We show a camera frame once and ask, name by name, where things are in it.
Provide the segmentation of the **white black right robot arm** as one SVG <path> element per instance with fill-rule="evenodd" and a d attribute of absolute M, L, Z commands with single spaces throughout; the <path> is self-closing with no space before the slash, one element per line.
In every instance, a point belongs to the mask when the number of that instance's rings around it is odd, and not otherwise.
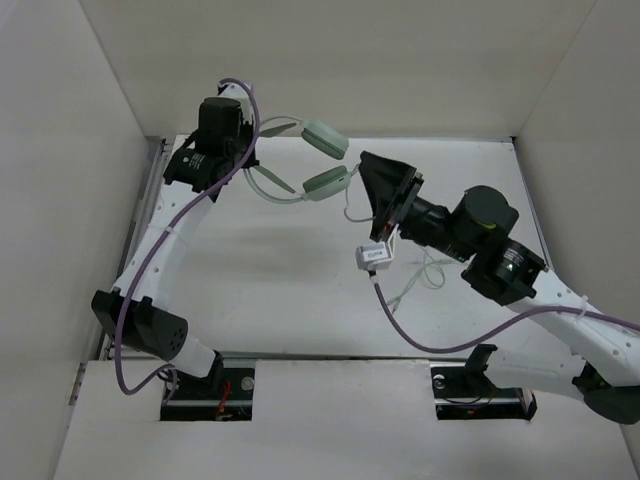
<path fill-rule="evenodd" d="M 419 197 L 418 170 L 364 151 L 358 165 L 372 210 L 369 243 L 356 250 L 396 332 L 432 355 L 470 353 L 451 395 L 485 398 L 509 389 L 565 396 L 620 425 L 639 421 L 639 327 L 606 315 L 576 294 L 545 260 L 510 238 L 519 213 L 496 189 L 467 189 L 454 210 Z M 389 308 L 378 272 L 394 259 L 397 239 L 431 247 L 464 264 L 462 279 L 482 297 L 513 312 L 489 332 L 452 347 L 428 347 L 410 337 Z M 493 337 L 530 319 L 564 345 L 562 355 L 528 356 L 502 349 Z"/>

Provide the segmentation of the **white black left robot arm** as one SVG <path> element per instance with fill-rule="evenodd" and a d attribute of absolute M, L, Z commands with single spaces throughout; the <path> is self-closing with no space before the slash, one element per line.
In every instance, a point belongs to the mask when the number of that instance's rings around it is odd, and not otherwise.
<path fill-rule="evenodd" d="M 200 105 L 198 126 L 174 152 L 163 174 L 152 218 L 123 273 L 108 291 L 98 290 L 91 309 L 113 341 L 120 390 L 134 395 L 159 374 L 189 377 L 201 396 L 217 394 L 224 358 L 202 344 L 186 319 L 170 312 L 173 281 L 188 243 L 218 199 L 220 190 L 255 158 L 260 114 L 251 85 L 220 81 L 218 93 Z M 136 386 L 125 382 L 122 349 L 162 361 Z"/>

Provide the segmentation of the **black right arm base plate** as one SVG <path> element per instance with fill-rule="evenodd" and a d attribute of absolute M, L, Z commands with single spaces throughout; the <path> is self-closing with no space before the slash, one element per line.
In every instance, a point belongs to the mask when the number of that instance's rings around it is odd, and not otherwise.
<path fill-rule="evenodd" d="M 430 376 L 440 421 L 530 421 L 538 410 L 531 390 L 496 387 L 483 373 L 467 371 L 462 363 L 435 363 Z"/>

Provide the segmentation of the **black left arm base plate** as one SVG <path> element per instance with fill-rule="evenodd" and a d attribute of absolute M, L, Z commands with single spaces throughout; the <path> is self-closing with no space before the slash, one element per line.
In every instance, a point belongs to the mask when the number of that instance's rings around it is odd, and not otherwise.
<path fill-rule="evenodd" d="M 215 390 L 200 379 L 179 372 L 173 395 L 166 383 L 160 407 L 164 422 L 248 422 L 252 420 L 256 362 L 250 359 L 224 361 Z"/>

